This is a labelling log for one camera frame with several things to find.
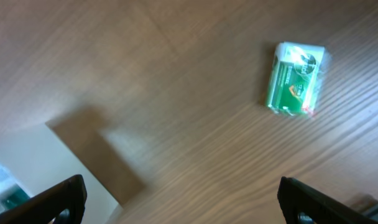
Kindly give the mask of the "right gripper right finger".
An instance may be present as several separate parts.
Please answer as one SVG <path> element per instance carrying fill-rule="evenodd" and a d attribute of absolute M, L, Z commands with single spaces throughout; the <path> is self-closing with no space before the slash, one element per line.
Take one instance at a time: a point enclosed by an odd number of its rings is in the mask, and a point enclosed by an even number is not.
<path fill-rule="evenodd" d="M 317 224 L 378 224 L 291 177 L 281 178 L 277 198 L 287 223 L 300 223 L 300 215 L 305 214 Z"/>

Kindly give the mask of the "green soap bar pack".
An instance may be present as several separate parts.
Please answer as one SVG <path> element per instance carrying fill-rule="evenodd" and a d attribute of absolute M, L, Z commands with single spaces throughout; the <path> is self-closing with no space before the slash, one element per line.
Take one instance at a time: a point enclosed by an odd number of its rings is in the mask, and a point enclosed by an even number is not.
<path fill-rule="evenodd" d="M 312 116 L 329 60 L 324 46 L 279 43 L 274 52 L 266 107 L 277 114 Z"/>

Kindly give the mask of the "blue mouthwash bottle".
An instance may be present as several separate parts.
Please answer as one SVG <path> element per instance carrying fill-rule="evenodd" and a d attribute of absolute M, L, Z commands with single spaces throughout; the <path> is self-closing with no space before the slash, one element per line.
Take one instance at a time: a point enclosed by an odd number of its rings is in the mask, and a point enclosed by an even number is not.
<path fill-rule="evenodd" d="M 17 179 L 0 164 L 0 214 L 18 207 L 30 199 Z"/>

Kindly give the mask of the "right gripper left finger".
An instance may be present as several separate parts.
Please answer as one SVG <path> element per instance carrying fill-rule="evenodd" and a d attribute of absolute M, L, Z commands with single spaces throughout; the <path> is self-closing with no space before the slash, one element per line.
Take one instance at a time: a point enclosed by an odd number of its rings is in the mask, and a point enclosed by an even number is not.
<path fill-rule="evenodd" d="M 1 213 L 0 224 L 80 224 L 86 199 L 83 176 L 73 175 L 22 205 Z"/>

